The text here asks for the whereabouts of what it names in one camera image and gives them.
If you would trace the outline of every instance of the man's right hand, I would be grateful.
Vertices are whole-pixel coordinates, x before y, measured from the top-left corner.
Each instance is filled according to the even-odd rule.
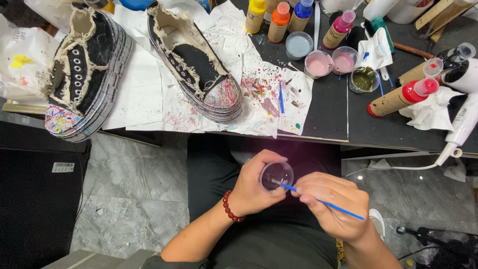
[[[329,235],[354,244],[368,234],[372,225],[369,220],[369,195],[346,179],[329,174],[314,172],[300,178],[295,184],[300,197],[317,217],[320,226]],[[328,202],[365,218],[360,220],[347,213],[328,207],[320,201]]]

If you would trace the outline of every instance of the plastic cup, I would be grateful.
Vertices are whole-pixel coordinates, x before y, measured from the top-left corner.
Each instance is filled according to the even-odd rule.
[[[332,62],[334,63],[332,73],[345,75],[346,73],[352,72],[355,70],[358,57],[359,53],[351,47],[343,46],[335,49],[332,54]]]
[[[316,79],[328,75],[333,67],[332,57],[329,54],[315,50],[305,58],[304,73],[308,77]]]
[[[314,41],[307,33],[293,32],[285,40],[285,53],[289,59],[298,61],[312,51]]]
[[[285,183],[292,186],[294,181],[294,172],[292,167],[286,162],[272,162],[268,163],[261,171],[259,182],[262,188],[272,196],[279,196],[288,191],[288,189],[281,187],[272,180]]]
[[[377,71],[370,67],[359,67],[352,72],[348,80],[348,89],[354,93],[373,92],[380,82]]]

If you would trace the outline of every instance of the red paint bottle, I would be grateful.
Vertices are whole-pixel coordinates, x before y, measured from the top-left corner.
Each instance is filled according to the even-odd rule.
[[[379,118],[426,100],[428,95],[437,92],[439,87],[438,81],[434,78],[412,80],[370,102],[367,111],[372,117]]]

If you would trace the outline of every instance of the tissue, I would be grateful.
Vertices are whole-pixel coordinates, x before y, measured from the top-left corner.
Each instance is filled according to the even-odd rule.
[[[402,116],[412,118],[411,121],[407,122],[407,125],[419,130],[453,130],[447,106],[452,97],[462,94],[464,93],[441,86],[436,93],[430,94],[426,100],[400,109],[398,112]]]
[[[370,67],[377,70],[393,63],[385,29],[379,28],[370,40],[362,40],[358,44],[355,68]]]

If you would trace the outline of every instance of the wooden stick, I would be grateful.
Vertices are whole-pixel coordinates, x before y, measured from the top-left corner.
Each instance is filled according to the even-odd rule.
[[[397,42],[394,42],[394,41],[392,41],[392,44],[396,49],[402,50],[402,51],[404,51],[406,53],[409,53],[409,54],[413,54],[413,55],[417,55],[417,56],[426,58],[427,60],[435,57],[435,55],[433,55],[431,53],[428,53],[428,52],[425,52],[425,51],[422,51],[422,50],[419,50],[419,49],[416,49],[416,48],[412,48],[412,47],[409,47],[409,46],[406,46],[406,45],[403,45],[403,44],[400,44],[400,43],[397,43]]]

